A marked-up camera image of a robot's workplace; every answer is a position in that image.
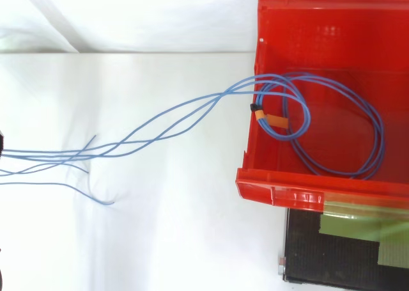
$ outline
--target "red bin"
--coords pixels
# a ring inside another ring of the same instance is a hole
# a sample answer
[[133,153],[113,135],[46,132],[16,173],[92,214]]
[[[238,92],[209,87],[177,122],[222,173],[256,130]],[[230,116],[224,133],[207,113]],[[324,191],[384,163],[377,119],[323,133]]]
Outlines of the red bin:
[[[236,178],[243,198],[314,211],[326,201],[409,209],[409,0],[259,0],[254,71],[310,72],[351,88],[383,119],[385,158],[370,180],[313,175],[252,115]],[[358,170],[373,146],[371,122],[333,90],[297,86],[312,116],[301,145],[328,168]],[[281,115],[281,98],[267,96],[263,108]]]

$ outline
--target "red plastic crate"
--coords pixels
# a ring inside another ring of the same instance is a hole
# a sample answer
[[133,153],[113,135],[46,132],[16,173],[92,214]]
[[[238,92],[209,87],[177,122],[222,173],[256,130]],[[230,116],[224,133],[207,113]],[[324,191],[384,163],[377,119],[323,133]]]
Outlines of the red plastic crate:
[[[236,178],[243,198],[315,211],[325,201],[409,209],[409,0],[259,0],[254,69],[311,72],[345,84],[381,114],[386,147],[371,180],[316,176],[252,115]],[[371,123],[340,94],[297,86],[312,115],[301,145],[328,168],[356,171],[373,145]],[[267,96],[263,107],[281,115],[280,98]],[[299,123],[301,109],[289,109]]]

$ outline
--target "orange velcro strap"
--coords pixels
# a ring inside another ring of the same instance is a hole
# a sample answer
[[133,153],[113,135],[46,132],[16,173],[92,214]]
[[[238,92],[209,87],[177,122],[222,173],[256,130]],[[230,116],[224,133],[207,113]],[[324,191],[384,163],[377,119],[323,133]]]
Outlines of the orange velcro strap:
[[288,118],[280,117],[276,115],[270,115],[270,114],[267,114],[266,118],[270,126],[288,129]]
[[257,110],[257,111],[255,111],[255,112],[254,112],[254,115],[256,115],[256,119],[257,119],[257,120],[259,120],[259,119],[265,117],[263,110]]

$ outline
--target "white fabric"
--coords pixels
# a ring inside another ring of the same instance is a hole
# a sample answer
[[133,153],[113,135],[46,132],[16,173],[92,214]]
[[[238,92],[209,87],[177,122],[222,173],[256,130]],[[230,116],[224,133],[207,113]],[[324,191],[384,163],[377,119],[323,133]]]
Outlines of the white fabric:
[[0,0],[0,51],[253,51],[257,0]]
[[[252,74],[254,54],[0,56],[5,147],[59,150],[118,141],[149,117]],[[7,291],[306,291],[277,275],[285,211],[239,197],[250,95],[222,99],[194,129],[124,158],[97,159],[0,186],[0,269]],[[188,110],[135,139],[162,132]],[[181,127],[188,127],[192,120]],[[26,167],[0,160],[0,169]]]

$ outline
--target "white table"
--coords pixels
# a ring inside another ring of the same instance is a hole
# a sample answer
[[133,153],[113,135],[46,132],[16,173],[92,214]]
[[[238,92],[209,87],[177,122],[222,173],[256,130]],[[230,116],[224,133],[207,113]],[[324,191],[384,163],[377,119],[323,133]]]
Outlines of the white table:
[[[253,73],[254,54],[0,56],[5,147],[60,150],[119,141],[143,121]],[[194,129],[128,157],[58,167],[0,187],[0,269],[10,290],[324,290],[277,275],[283,208],[239,197],[250,95],[222,99]],[[151,138],[187,112],[165,116]],[[1,169],[24,162],[0,160]]]

